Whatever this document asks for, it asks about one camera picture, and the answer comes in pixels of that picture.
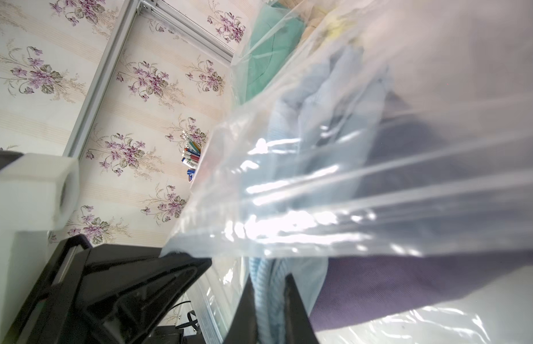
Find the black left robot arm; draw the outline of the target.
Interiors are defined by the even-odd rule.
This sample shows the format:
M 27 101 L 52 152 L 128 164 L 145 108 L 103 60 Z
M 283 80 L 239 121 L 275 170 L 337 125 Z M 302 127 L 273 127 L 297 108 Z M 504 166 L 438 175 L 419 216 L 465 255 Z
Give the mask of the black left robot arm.
M 100 245 L 79 234 L 61 241 L 0 343 L 183 343 L 167 314 L 212 265 L 159 247 Z

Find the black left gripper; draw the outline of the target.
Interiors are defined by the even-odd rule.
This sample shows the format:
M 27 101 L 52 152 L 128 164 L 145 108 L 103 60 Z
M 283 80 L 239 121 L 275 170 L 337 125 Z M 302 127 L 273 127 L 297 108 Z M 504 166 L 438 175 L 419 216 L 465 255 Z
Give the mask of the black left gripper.
M 58 243 L 9 323 L 2 343 L 17 343 L 64 262 L 67 319 L 57 343 L 144 343 L 173 305 L 211 267 L 207 258 L 160 255 L 151 247 L 92 245 L 83 235 Z

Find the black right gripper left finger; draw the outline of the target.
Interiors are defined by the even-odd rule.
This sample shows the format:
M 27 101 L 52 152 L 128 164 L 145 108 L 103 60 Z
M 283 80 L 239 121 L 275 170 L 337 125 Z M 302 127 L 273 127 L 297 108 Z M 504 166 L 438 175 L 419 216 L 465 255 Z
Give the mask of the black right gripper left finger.
M 232 324 L 223 344 L 257 344 L 258 325 L 251 277 L 248 276 Z

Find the light blue garment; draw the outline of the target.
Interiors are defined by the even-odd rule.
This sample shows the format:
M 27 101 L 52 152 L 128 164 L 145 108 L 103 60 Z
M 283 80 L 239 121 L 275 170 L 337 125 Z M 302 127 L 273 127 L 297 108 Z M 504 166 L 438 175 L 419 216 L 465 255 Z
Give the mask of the light blue garment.
M 343 84 L 350 72 L 361 71 L 364 50 L 346 46 L 331 54 L 307 76 L 293 95 L 277 104 L 269 125 L 269 140 L 297 138 L 293 144 L 308 162 L 295 163 L 295 173 L 324 169 L 358 169 L 372 148 L 375 130 L 388 94 L 386 74 L 374 76 L 364 86 L 349 90 Z M 307 313 L 325 283 L 327 257 L 251 258 L 256 318 L 260 343 L 285 343 L 285 279 L 292 275 Z

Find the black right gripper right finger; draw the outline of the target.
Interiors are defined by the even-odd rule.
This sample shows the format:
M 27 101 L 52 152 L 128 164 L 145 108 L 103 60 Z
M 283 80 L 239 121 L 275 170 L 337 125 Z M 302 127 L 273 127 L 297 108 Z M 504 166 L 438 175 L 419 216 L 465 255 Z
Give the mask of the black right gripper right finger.
M 285 279 L 284 321 L 286 344 L 319 344 L 292 275 Z

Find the clear plastic vacuum bag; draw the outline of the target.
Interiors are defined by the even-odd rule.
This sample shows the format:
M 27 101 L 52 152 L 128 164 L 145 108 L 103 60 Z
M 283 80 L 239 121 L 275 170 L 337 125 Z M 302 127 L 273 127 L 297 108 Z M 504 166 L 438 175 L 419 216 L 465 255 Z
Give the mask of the clear plastic vacuum bag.
M 207 343 L 533 343 L 533 1 L 344 1 L 210 134 Z

